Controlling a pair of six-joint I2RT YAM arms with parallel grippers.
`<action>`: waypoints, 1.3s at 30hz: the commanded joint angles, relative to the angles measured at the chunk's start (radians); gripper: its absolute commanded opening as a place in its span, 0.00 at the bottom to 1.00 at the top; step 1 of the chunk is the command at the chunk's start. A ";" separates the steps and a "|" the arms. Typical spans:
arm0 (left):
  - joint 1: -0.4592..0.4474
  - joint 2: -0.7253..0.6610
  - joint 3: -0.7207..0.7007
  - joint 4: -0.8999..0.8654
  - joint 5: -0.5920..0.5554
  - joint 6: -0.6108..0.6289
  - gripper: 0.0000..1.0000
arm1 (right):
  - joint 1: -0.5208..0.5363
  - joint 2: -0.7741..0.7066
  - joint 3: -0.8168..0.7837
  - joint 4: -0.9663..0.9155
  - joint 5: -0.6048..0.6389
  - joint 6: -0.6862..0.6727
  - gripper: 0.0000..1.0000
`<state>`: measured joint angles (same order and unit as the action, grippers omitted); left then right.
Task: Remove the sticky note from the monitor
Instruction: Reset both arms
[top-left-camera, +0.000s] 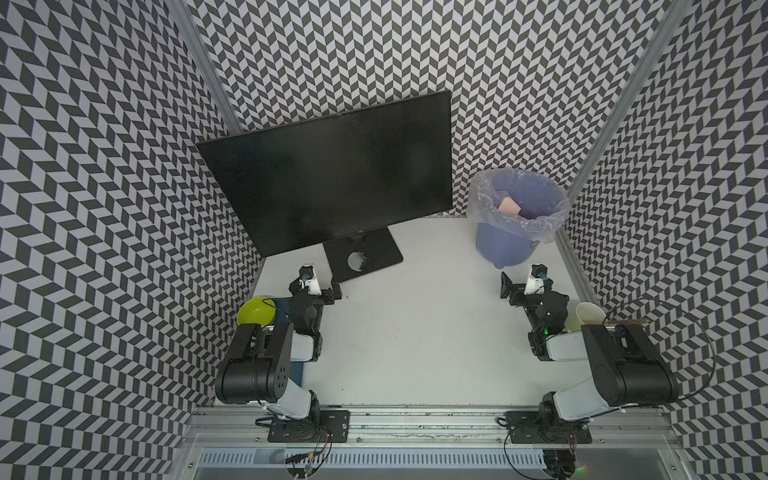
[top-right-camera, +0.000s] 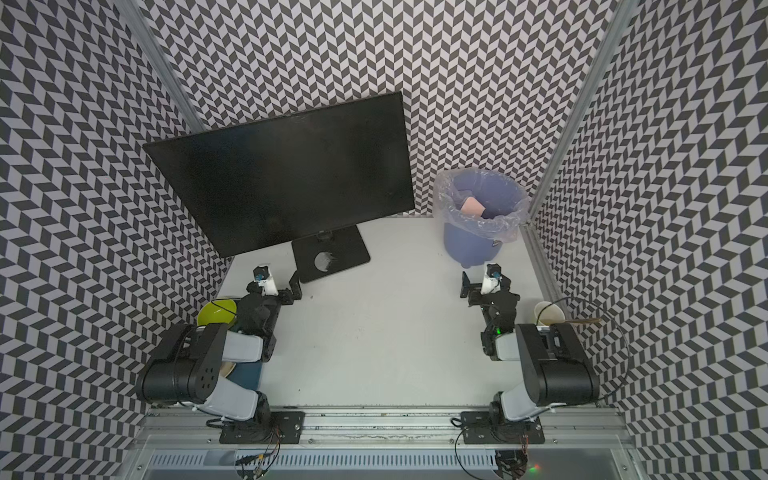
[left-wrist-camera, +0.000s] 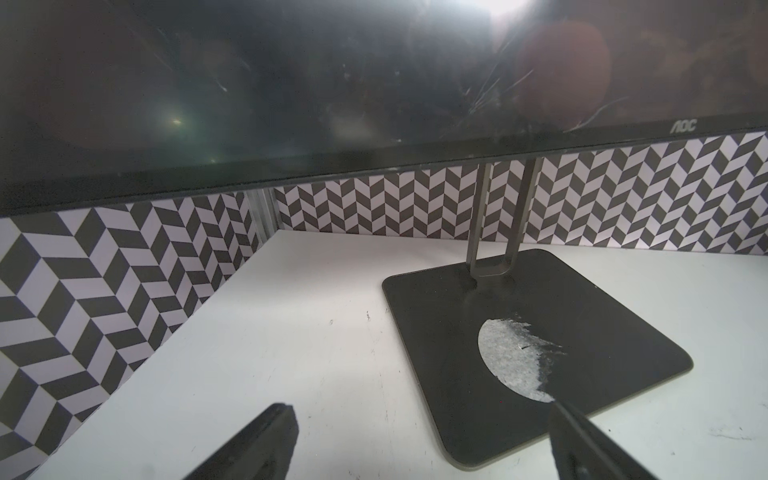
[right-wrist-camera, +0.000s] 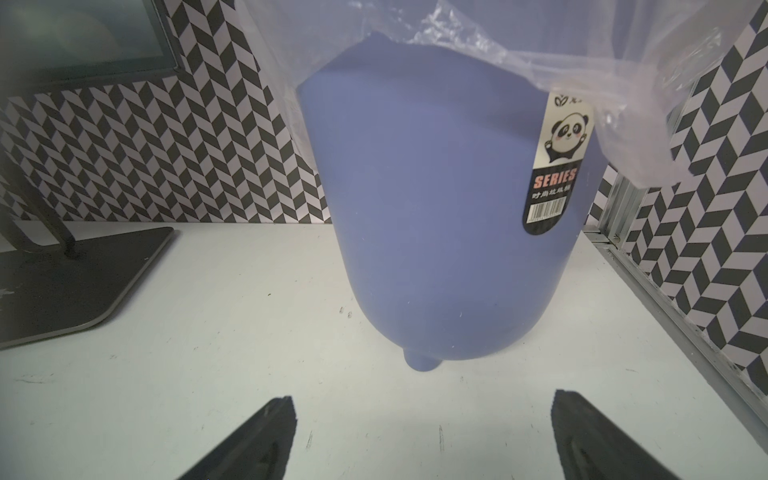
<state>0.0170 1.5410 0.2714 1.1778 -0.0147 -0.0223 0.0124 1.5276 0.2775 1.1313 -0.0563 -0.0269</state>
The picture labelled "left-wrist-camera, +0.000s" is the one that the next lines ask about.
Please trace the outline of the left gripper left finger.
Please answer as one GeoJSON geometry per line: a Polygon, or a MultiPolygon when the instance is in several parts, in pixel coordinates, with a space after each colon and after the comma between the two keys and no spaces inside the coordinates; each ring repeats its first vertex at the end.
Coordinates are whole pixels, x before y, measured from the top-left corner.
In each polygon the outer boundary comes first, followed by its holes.
{"type": "Polygon", "coordinates": [[[186,479],[285,479],[298,434],[294,408],[274,403],[190,472],[186,479]]]}

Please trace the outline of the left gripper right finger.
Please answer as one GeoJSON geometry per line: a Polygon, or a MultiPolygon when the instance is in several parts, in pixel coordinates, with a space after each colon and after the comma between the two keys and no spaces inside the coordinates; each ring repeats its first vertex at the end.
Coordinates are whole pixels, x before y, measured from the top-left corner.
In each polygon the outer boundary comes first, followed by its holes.
{"type": "Polygon", "coordinates": [[[656,479],[569,404],[552,403],[548,432],[560,479],[656,479]]]}

